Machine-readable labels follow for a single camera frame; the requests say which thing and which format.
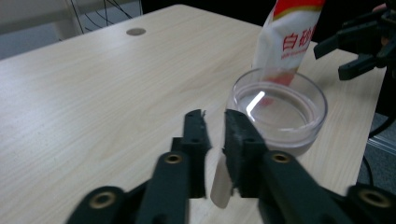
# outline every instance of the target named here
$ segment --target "light wood tabletop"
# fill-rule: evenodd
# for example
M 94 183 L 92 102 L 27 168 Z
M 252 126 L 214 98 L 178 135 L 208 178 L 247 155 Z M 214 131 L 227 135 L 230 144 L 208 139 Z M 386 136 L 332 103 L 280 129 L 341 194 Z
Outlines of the light wood tabletop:
M 142 28 L 142 35 L 127 31 Z M 65 223 L 88 192 L 130 190 L 202 109 L 216 169 L 229 91 L 249 70 L 260 26 L 177 5 L 0 62 L 0 223 Z M 329 113 L 299 161 L 321 186 L 345 194 L 357 180 L 385 71 L 349 81 L 338 66 L 356 55 L 299 69 L 324 91 Z M 258 223 L 257 202 L 234 195 L 217 208 L 191 200 L 191 223 Z

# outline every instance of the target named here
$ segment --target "floor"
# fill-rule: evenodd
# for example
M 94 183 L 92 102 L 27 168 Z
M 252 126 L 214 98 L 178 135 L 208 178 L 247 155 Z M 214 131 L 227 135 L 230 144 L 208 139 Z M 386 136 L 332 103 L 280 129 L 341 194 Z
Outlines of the floor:
M 139 2 L 121 5 L 123 11 L 131 17 L 141 15 Z M 81 23 L 86 32 L 95 31 L 105 27 L 107 22 L 104 18 L 104 10 L 82 15 Z M 111 23 L 128 20 L 124 12 L 118 8 L 107 10 L 108 20 Z M 42 48 L 47 45 L 59 42 L 58 36 L 53 30 L 52 24 L 44 24 L 30 29 L 0 35 L 0 60 L 19 55 L 21 53 Z M 372 129 L 378 127 L 387 117 L 375 114 Z M 370 139 L 367 143 L 365 158 L 369 162 L 373 173 L 375 186 L 396 194 L 396 122 L 392 126 Z M 369 167 L 363 162 L 359 173 L 358 182 L 368 184 Z

